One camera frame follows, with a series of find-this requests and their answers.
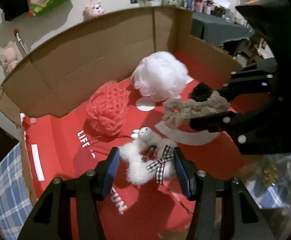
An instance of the black and white gingham bow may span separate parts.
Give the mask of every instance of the black and white gingham bow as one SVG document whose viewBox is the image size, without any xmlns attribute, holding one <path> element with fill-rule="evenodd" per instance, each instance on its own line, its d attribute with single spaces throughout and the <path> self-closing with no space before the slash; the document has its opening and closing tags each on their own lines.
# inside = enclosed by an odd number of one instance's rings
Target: black and white gingham bow
<svg viewBox="0 0 291 240">
<path fill-rule="evenodd" d="M 166 145 L 163 150 L 162 157 L 147 166 L 147 169 L 149 172 L 153 172 L 157 169 L 155 180 L 158 184 L 163 185 L 163 171 L 164 171 L 165 163 L 174 160 L 174 154 L 170 153 L 171 150 L 172 150 L 172 147 Z"/>
</svg>

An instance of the pink plush toy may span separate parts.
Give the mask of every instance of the pink plush toy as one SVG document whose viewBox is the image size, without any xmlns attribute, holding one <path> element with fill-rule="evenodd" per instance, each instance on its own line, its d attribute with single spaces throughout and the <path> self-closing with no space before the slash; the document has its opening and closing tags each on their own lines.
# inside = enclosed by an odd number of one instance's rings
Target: pink plush toy
<svg viewBox="0 0 291 240">
<path fill-rule="evenodd" d="M 90 3 L 89 5 L 86 6 L 85 8 L 85 12 L 86 12 L 86 16 L 89 19 L 93 19 L 95 17 L 104 15 L 105 10 L 104 8 L 101 6 L 101 1 L 99 0 L 96 4 L 92 4 Z"/>
<path fill-rule="evenodd" d="M 18 63 L 17 52 L 13 48 L 13 43 L 10 41 L 4 51 L 0 54 L 1 66 L 7 68 L 10 73 Z"/>
</svg>

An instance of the red mesh ball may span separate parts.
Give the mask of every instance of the red mesh ball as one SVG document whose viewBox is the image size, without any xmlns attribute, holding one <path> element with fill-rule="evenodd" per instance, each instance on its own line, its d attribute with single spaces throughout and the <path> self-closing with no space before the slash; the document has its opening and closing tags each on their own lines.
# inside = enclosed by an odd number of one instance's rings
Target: red mesh ball
<svg viewBox="0 0 291 240">
<path fill-rule="evenodd" d="M 115 81 L 109 81 L 86 102 L 91 126 L 97 132 L 113 136 L 121 131 L 127 115 L 130 92 L 119 88 Z"/>
</svg>

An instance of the beige scrunchie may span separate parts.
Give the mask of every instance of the beige scrunchie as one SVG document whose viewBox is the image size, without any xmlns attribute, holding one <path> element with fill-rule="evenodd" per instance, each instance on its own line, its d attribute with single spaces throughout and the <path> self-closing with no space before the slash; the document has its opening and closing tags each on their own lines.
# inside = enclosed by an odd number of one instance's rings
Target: beige scrunchie
<svg viewBox="0 0 291 240">
<path fill-rule="evenodd" d="M 196 102 L 193 99 L 181 102 L 179 99 L 170 98 L 163 102 L 164 116 L 162 120 L 171 129 L 177 129 L 182 122 L 189 122 L 190 119 L 196 117 L 225 112 L 229 106 L 228 101 L 221 97 L 217 91 L 213 91 L 210 98 L 204 102 Z"/>
</svg>

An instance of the gray tablecloth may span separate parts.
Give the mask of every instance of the gray tablecloth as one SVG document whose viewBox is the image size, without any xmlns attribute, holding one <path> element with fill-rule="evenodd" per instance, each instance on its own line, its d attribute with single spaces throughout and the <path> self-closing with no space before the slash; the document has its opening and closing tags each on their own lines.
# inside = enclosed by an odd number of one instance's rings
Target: gray tablecloth
<svg viewBox="0 0 291 240">
<path fill-rule="evenodd" d="M 254 34 L 247 27 L 227 22 L 213 15 L 193 12 L 192 19 L 191 35 L 213 45 L 248 39 Z"/>
</svg>

